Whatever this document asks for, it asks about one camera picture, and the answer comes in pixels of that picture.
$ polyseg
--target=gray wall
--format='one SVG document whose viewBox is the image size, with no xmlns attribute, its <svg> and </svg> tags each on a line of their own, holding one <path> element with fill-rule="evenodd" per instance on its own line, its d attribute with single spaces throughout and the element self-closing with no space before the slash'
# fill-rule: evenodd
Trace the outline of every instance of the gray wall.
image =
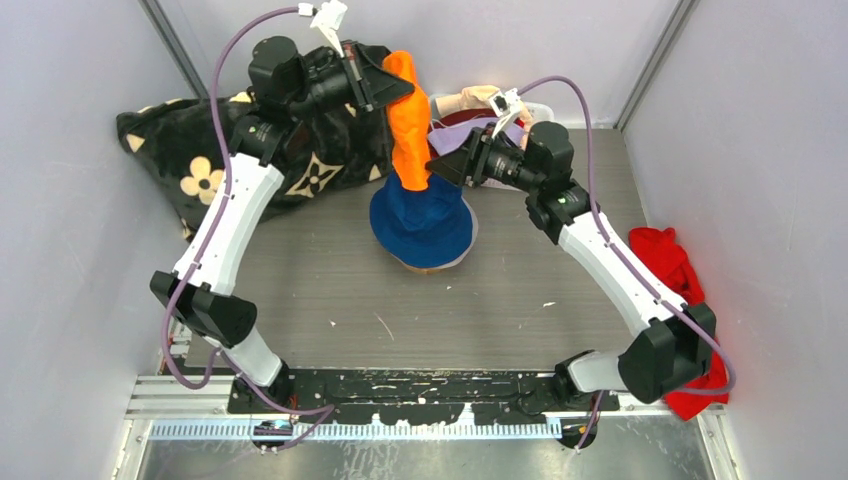
<svg viewBox="0 0 848 480">
<path fill-rule="evenodd" d="M 0 45 L 0 477 L 108 478 L 184 248 L 114 116 L 188 89 L 131 0 L 6 2 Z"/>
<path fill-rule="evenodd" d="M 840 0 L 701 2 L 626 132 L 739 370 L 752 479 L 848 471 L 846 25 Z"/>
<path fill-rule="evenodd" d="M 204 78 L 224 44 L 262 13 L 294 0 L 160 0 Z M 408 50 L 428 93 L 493 83 L 520 87 L 544 75 L 572 77 L 586 91 L 593 122 L 612 126 L 677 0 L 348 0 L 341 38 Z M 308 19 L 271 20 L 236 47 L 221 86 L 249 85 L 253 45 L 271 35 L 293 38 L 301 52 L 322 44 Z M 554 107 L 557 119 L 583 125 L 573 94 L 562 85 L 527 96 Z"/>
</svg>

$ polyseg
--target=gray wood tabletop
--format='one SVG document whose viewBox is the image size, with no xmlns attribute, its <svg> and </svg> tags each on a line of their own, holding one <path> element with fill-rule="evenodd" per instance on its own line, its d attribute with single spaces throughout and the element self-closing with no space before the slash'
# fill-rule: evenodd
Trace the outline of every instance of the gray wood tabletop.
<svg viewBox="0 0 848 480">
<path fill-rule="evenodd" d="M 594 134 L 599 203 L 626 238 L 645 218 L 624 140 Z M 585 131 L 571 137 L 585 187 Z M 257 228 L 235 294 L 256 303 L 260 332 L 289 365 L 548 370 L 583 350 L 628 345 L 600 287 L 527 218 L 523 193 L 466 189 L 480 222 L 472 251 L 419 275 L 371 232 L 368 205 L 382 183 L 325 193 Z M 187 365 L 209 351 L 193 342 Z"/>
</svg>

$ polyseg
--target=beige cloth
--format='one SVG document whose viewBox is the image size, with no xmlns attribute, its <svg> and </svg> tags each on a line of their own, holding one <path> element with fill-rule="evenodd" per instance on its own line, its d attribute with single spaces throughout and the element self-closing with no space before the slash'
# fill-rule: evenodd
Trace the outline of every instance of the beige cloth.
<svg viewBox="0 0 848 480">
<path fill-rule="evenodd" d="M 461 110 L 491 108 L 488 102 L 489 97 L 499 90 L 494 85 L 477 85 L 465 87 L 460 93 L 454 95 L 439 97 L 435 100 L 439 118 L 444 118 L 451 113 Z M 521 113 L 518 115 L 518 118 L 524 123 L 524 136 L 521 137 L 521 148 L 526 148 L 527 135 L 530 133 L 530 127 L 533 126 L 533 115 L 530 114 L 530 110 L 527 110 L 524 102 L 521 102 Z"/>
</svg>

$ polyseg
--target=floral pillow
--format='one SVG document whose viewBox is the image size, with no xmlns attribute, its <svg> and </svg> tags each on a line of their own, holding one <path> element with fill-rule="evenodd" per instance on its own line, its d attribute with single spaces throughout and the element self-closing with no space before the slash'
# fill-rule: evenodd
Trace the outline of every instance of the floral pillow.
<svg viewBox="0 0 848 480">
<path fill-rule="evenodd" d="M 315 52 L 304 55 L 307 65 Z M 381 63 L 385 47 L 367 47 Z M 238 120 L 255 110 L 252 98 L 240 93 L 218 99 L 221 123 L 229 141 Z M 283 120 L 285 128 L 299 127 Z M 283 185 L 265 209 L 262 221 L 314 198 L 325 190 L 363 185 L 391 169 L 392 137 L 385 110 L 357 114 L 340 107 L 304 122 L 309 140 L 302 149 L 271 163 L 284 175 Z M 171 100 L 117 116 L 118 140 L 137 158 L 173 205 L 187 239 L 203 217 L 223 178 L 224 162 L 212 128 L 208 100 Z"/>
</svg>

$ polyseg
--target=blue hat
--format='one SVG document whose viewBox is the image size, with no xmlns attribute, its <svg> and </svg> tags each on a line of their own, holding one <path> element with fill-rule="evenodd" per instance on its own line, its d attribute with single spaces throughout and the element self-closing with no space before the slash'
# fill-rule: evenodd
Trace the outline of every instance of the blue hat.
<svg viewBox="0 0 848 480">
<path fill-rule="evenodd" d="M 392 171 L 371 198 L 371 230 L 383 248 L 415 268 L 455 265 L 471 249 L 477 219 L 462 189 L 430 175 L 422 192 L 405 190 Z"/>
</svg>

